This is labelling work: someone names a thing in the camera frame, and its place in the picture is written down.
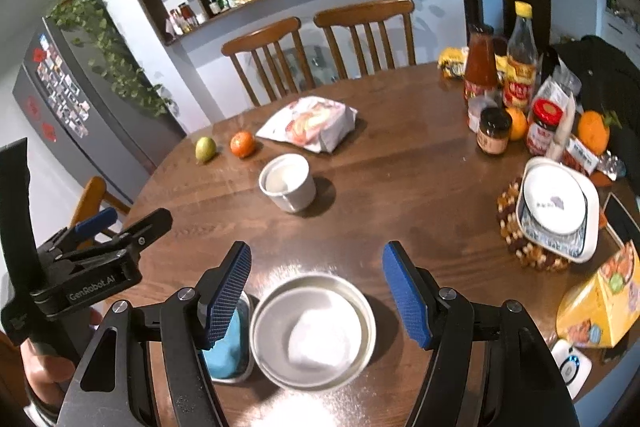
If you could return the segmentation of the person's left hand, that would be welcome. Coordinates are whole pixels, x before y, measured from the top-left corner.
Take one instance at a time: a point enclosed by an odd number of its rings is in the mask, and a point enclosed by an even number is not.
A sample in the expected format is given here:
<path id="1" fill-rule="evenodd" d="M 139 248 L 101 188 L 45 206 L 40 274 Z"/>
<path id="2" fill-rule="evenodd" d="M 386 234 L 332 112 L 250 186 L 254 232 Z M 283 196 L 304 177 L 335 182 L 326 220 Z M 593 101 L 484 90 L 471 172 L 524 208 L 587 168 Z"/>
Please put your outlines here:
<path id="1" fill-rule="evenodd" d="M 57 409 L 64 401 L 62 384 L 67 384 L 75 374 L 74 363 L 53 355 L 40 355 L 30 340 L 25 340 L 20 349 L 30 390 L 44 405 Z"/>

